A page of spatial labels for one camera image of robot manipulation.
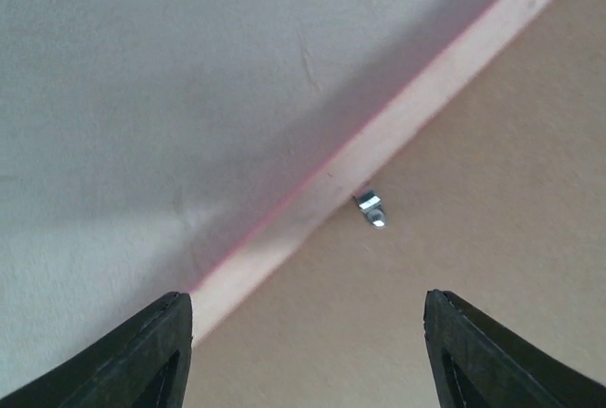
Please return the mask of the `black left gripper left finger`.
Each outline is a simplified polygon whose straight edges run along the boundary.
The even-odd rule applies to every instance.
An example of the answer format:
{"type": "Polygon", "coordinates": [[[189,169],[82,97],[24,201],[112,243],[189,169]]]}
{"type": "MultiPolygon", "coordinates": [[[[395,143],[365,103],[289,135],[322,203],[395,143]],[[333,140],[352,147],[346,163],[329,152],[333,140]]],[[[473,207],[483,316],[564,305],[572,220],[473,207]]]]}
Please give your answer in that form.
{"type": "Polygon", "coordinates": [[[191,349],[190,296],[166,293],[1,405],[181,407],[191,349]]]}

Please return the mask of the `pink picture frame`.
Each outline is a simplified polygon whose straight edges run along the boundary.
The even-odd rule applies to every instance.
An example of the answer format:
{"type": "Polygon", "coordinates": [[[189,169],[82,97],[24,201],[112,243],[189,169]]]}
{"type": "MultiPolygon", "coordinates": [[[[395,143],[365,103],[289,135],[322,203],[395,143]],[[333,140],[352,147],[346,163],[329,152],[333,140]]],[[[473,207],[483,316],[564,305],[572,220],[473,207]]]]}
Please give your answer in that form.
{"type": "Polygon", "coordinates": [[[429,290],[605,378],[605,0],[555,0],[193,353],[188,407],[435,407],[429,290]]]}

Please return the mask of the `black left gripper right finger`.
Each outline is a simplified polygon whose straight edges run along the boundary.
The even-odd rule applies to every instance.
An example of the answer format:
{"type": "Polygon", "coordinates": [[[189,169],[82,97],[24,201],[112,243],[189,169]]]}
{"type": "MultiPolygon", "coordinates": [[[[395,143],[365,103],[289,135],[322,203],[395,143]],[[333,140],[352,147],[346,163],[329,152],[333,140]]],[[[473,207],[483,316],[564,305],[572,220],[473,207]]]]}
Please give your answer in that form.
{"type": "Polygon", "coordinates": [[[455,293],[426,294],[424,337],[442,407],[603,407],[605,386],[455,293]]]}

